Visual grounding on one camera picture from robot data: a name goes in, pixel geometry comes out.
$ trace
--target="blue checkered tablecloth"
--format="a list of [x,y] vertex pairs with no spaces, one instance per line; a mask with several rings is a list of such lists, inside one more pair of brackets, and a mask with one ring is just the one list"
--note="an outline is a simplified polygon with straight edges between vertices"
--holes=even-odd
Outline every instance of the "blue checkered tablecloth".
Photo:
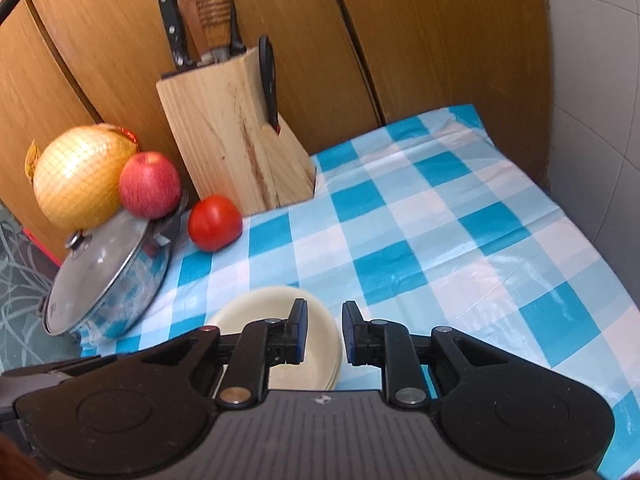
[[[197,251],[183,231],[142,320],[84,353],[148,348],[244,292],[299,286],[337,322],[355,300],[366,319],[418,334],[451,325],[588,384],[616,418],[601,473],[640,470],[640,314],[562,210],[494,148],[472,106],[379,128],[314,161],[313,200],[245,219],[219,253]],[[338,388],[379,387],[378,370],[342,368]]]

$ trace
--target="red apple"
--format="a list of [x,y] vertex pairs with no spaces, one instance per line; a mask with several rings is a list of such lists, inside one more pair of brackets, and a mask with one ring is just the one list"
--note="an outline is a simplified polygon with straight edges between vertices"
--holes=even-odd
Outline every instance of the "red apple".
[[122,205],[133,216],[150,220],[175,209],[182,194],[178,170],[158,152],[132,156],[122,168],[118,186]]

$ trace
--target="pot lid knob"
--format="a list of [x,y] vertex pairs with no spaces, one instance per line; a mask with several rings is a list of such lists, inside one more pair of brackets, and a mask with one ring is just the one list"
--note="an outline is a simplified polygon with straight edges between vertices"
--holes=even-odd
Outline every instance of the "pot lid knob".
[[65,247],[70,251],[75,251],[84,240],[84,236],[82,235],[82,231],[76,231],[69,238],[66,239]]

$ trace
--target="floor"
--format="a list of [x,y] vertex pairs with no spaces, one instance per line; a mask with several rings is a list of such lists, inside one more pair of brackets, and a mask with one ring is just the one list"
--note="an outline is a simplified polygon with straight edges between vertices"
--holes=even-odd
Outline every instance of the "floor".
[[0,372],[79,356],[68,336],[47,335],[36,314],[57,271],[0,203]]

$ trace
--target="black knife handle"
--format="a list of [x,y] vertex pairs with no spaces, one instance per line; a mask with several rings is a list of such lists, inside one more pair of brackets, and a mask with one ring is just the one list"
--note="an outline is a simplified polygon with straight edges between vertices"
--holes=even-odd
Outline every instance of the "black knife handle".
[[240,36],[240,28],[238,27],[238,13],[236,12],[236,3],[231,0],[231,44],[229,45],[229,54],[231,57],[240,56],[246,52],[246,45]]
[[187,50],[187,32],[178,8],[178,0],[158,0],[158,6],[175,67],[180,70],[195,65]]
[[280,133],[276,101],[276,60],[273,54],[273,46],[267,36],[261,36],[260,40],[258,40],[258,56],[260,60],[260,79],[264,98],[267,101],[269,124],[273,126],[276,133]]

